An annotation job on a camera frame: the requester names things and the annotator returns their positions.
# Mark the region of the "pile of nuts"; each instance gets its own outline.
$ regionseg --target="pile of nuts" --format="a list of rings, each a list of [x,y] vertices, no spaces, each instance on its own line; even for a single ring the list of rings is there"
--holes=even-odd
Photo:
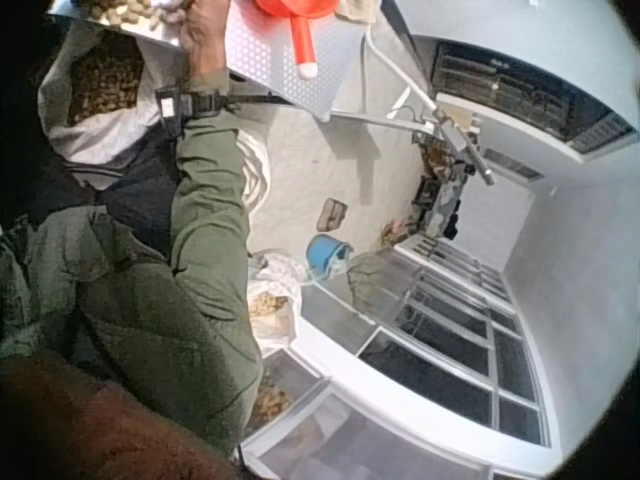
[[[113,32],[71,66],[68,124],[136,105],[144,60],[133,37]]]
[[[287,303],[287,297],[275,297],[270,293],[262,293],[249,305],[251,317],[261,317],[277,312]]]
[[[119,27],[123,23],[135,25],[143,17],[149,20],[149,29],[153,31],[160,22],[176,25],[185,20],[186,13],[182,8],[167,8],[154,8],[151,0],[94,0],[89,15],[96,21],[106,19],[112,27]]]
[[[265,372],[258,387],[258,398],[251,411],[245,436],[251,435],[270,423],[291,405],[293,405],[291,396],[278,388],[269,374]]]

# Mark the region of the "blue bucket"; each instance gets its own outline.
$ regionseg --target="blue bucket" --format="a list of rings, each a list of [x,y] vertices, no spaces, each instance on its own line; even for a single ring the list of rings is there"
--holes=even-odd
[[[351,252],[353,248],[348,243],[321,233],[309,243],[307,261],[316,273],[325,276],[330,273],[332,263],[338,260],[348,261]]]

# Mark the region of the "concrete floor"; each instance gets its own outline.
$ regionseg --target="concrete floor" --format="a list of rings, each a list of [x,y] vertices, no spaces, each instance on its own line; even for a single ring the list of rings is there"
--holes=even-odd
[[[407,73],[419,74],[406,48],[384,17],[373,30],[378,45]],[[406,85],[369,52],[354,59],[335,108],[386,115]],[[419,104],[409,98],[409,104]],[[398,118],[409,119],[402,110]],[[347,120],[321,123],[286,107],[251,107],[242,116],[266,139],[271,192],[252,218],[249,249],[288,251],[303,260],[327,198],[349,206],[342,226],[331,234],[356,254],[375,249],[385,224],[410,213],[422,164],[411,133]]]

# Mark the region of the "hand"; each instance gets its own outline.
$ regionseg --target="hand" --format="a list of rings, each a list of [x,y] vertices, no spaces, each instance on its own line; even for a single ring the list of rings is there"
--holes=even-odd
[[[224,36],[230,4],[231,0],[193,0],[186,7],[180,43],[189,56],[192,78],[226,67]]]

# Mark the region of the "red handle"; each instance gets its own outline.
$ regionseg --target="red handle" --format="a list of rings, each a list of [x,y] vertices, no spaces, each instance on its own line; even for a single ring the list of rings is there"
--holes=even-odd
[[[293,36],[293,48],[296,52],[296,64],[316,63],[316,52],[313,49],[309,19],[291,17],[291,35]]]

